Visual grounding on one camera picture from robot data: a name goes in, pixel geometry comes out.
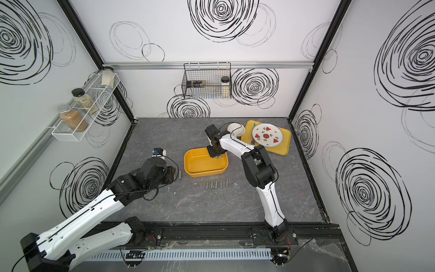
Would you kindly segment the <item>yellow storage box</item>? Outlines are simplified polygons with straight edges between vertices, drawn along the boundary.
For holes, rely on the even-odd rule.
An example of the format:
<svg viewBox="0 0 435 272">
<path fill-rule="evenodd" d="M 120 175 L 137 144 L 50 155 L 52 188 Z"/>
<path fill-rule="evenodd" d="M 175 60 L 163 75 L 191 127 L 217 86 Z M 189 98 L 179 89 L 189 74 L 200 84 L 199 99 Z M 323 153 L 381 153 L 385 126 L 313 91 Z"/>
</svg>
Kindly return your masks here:
<svg viewBox="0 0 435 272">
<path fill-rule="evenodd" d="M 184 170 L 192 178 L 219 175 L 224 173 L 228 166 L 227 154 L 212 158 L 207 148 L 192 149 L 184 155 Z"/>
</svg>

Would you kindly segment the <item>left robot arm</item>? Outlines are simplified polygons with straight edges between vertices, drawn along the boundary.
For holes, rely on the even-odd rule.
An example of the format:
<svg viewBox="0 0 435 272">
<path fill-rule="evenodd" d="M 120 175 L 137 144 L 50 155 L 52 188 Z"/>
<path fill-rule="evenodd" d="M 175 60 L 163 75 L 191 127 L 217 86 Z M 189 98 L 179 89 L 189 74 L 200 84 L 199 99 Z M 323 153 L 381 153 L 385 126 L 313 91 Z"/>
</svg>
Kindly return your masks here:
<svg viewBox="0 0 435 272">
<path fill-rule="evenodd" d="M 179 166 L 156 148 L 141 168 L 119 176 L 95 199 L 62 223 L 41 234 L 29 233 L 21 241 L 22 259 L 31 272 L 69 272 L 79 264 L 117 246 L 157 245 L 157 237 L 147 232 L 137 217 L 88 236 L 87 233 L 110 215 L 150 192 L 158 193 L 177 180 Z"/>
</svg>

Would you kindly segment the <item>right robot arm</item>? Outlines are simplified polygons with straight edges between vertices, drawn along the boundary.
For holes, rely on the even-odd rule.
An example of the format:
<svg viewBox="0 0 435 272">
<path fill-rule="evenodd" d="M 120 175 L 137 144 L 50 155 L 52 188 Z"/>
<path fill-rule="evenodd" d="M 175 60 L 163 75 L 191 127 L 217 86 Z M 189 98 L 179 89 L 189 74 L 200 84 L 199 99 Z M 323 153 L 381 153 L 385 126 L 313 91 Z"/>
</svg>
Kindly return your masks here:
<svg viewBox="0 0 435 272">
<path fill-rule="evenodd" d="M 282 241 L 289 224 L 276 194 L 275 183 L 279 174 L 266 149 L 261 145 L 248 145 L 234 138 L 231 132 L 220 131 L 213 124 L 205 129 L 205 133 L 210 143 L 207 146 L 210 157 L 217 158 L 224 153 L 231 153 L 241 159 L 246 179 L 259 194 L 265 212 L 269 239 L 275 244 Z"/>
</svg>

